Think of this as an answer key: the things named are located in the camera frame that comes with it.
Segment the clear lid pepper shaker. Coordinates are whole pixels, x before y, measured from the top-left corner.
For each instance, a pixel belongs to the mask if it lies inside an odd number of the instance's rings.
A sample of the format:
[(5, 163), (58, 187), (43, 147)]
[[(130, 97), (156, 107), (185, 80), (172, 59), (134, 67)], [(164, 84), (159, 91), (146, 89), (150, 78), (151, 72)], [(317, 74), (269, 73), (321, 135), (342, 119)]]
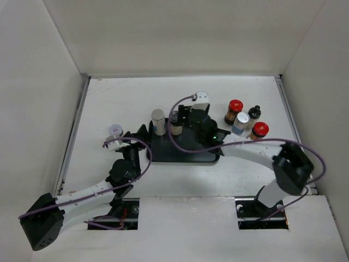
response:
[(174, 136), (182, 134), (183, 127), (178, 122), (178, 111), (173, 111), (170, 119), (170, 131)]

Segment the silver lid salt jar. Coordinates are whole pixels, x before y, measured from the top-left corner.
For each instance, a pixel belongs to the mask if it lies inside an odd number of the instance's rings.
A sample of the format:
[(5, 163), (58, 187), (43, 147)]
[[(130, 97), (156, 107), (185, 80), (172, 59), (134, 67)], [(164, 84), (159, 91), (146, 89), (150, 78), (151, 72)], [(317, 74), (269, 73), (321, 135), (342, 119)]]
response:
[(165, 115), (162, 109), (155, 109), (151, 113), (153, 130), (156, 135), (163, 136), (166, 133)]

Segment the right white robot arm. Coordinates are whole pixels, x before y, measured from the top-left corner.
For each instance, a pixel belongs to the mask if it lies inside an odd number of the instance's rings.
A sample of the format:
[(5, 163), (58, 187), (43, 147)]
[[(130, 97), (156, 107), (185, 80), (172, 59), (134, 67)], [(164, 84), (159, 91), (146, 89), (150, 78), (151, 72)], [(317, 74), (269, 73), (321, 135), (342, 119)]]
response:
[(259, 216), (267, 215), (283, 198), (301, 195), (314, 169), (313, 163), (296, 142), (242, 138), (218, 128), (207, 109), (179, 105), (177, 121), (193, 133), (204, 152), (245, 159), (274, 172), (274, 180), (263, 186), (255, 196), (252, 207)]

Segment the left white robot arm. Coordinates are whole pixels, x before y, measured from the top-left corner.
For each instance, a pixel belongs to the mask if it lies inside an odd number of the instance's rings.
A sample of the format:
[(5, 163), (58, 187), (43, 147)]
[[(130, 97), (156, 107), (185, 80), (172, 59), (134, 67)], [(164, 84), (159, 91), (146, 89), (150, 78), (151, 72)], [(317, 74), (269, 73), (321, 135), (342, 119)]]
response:
[(43, 194), (19, 217), (20, 225), (33, 251), (52, 244), (65, 230), (95, 219), (118, 217), (123, 199), (145, 171), (141, 169), (139, 152), (150, 148), (151, 138), (145, 125), (137, 132), (126, 132), (106, 139), (103, 147), (119, 152), (108, 176), (99, 183), (66, 195)]

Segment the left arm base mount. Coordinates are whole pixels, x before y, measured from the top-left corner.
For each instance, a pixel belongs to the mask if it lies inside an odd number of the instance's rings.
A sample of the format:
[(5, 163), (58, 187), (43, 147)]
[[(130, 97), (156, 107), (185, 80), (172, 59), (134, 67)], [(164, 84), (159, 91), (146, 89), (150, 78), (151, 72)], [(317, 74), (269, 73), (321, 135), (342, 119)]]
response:
[(139, 198), (125, 198), (120, 207), (113, 207), (105, 216), (87, 222), (87, 230), (137, 230), (140, 213)]

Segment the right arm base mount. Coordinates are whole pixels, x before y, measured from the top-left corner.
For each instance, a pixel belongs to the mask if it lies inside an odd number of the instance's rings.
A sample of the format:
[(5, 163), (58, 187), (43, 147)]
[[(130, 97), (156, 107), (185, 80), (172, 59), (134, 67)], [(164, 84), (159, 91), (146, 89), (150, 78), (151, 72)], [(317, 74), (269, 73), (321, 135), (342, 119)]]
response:
[(288, 229), (288, 221), (284, 210), (271, 215), (282, 208), (283, 201), (273, 207), (265, 207), (255, 197), (235, 198), (238, 228), (240, 230)]

